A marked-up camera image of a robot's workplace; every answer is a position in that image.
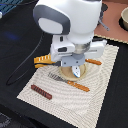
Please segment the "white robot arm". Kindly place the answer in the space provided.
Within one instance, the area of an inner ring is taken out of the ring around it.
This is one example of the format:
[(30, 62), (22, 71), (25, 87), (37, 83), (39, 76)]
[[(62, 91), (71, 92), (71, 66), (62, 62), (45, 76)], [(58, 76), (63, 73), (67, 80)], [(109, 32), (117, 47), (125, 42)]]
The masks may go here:
[(100, 57), (106, 40), (94, 41), (102, 0), (39, 0), (33, 9), (38, 26), (52, 34), (51, 60), (62, 67), (79, 66)]

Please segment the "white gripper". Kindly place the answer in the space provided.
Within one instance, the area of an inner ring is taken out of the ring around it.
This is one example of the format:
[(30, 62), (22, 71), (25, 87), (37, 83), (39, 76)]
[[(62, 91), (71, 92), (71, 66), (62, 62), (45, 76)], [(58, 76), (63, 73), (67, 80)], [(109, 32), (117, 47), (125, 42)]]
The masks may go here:
[(94, 34), (54, 35), (50, 48), (51, 60), (62, 67), (80, 66), (86, 59), (99, 58), (107, 43), (105, 39), (94, 39)]

